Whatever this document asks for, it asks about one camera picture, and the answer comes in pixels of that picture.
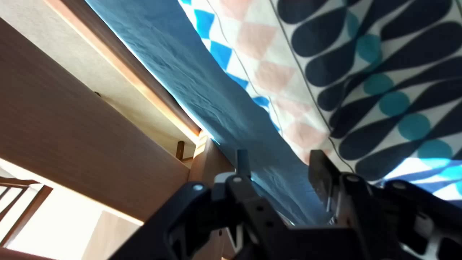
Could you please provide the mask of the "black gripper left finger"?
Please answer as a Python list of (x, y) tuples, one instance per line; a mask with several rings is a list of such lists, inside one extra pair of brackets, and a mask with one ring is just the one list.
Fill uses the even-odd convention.
[(237, 152), (237, 173), (240, 176), (252, 178), (250, 156), (246, 149)]

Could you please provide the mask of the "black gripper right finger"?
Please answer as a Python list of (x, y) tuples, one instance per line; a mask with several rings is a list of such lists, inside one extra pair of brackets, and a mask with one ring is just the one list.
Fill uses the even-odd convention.
[(341, 170), (322, 150), (311, 152), (309, 182), (331, 217), (331, 222), (344, 222)]

